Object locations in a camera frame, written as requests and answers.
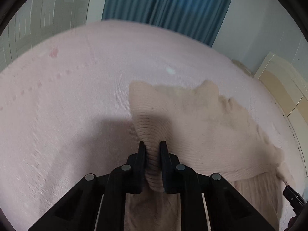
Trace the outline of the beige wooden headboard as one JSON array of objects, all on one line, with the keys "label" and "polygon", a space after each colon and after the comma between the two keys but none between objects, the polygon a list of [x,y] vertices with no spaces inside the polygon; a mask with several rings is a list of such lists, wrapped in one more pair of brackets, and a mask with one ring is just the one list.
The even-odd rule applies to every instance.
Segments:
[{"label": "beige wooden headboard", "polygon": [[307,83],[288,61],[272,52],[254,77],[267,88],[291,123],[307,164]]}]

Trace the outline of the pink bed sheet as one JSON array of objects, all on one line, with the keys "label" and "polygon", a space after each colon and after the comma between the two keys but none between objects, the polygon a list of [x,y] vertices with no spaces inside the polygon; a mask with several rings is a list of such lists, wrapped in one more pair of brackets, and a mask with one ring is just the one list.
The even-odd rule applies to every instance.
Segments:
[{"label": "pink bed sheet", "polygon": [[1,72],[1,210],[14,230],[27,230],[82,176],[107,174],[137,150],[134,81],[186,89],[213,82],[282,149],[292,187],[304,191],[300,151],[259,81],[188,37],[109,20],[51,37]]}]

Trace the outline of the blue curtain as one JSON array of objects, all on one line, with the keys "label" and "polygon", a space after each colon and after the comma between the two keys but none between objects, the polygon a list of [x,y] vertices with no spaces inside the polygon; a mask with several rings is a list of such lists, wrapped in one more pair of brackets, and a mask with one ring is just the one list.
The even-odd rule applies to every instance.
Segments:
[{"label": "blue curtain", "polygon": [[105,0],[102,19],[172,30],[212,46],[231,0]]}]

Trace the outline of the beige knit sweater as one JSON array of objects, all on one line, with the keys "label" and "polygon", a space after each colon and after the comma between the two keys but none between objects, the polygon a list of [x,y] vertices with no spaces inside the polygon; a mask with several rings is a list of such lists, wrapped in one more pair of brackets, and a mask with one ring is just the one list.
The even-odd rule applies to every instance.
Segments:
[{"label": "beige knit sweater", "polygon": [[220,173],[278,230],[281,183],[295,181],[282,149],[235,99],[220,95],[211,81],[194,89],[134,81],[129,103],[149,167],[142,194],[127,198],[127,230],[180,230],[180,198],[164,192],[158,169],[161,141],[195,172]]}]

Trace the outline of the white wardrobe with stickers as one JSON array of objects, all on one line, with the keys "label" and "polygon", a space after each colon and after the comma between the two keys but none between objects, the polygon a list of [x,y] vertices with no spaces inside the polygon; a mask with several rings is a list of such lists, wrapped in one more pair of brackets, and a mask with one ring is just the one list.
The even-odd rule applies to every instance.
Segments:
[{"label": "white wardrobe with stickers", "polygon": [[1,34],[1,69],[38,43],[86,23],[89,0],[27,0]]}]

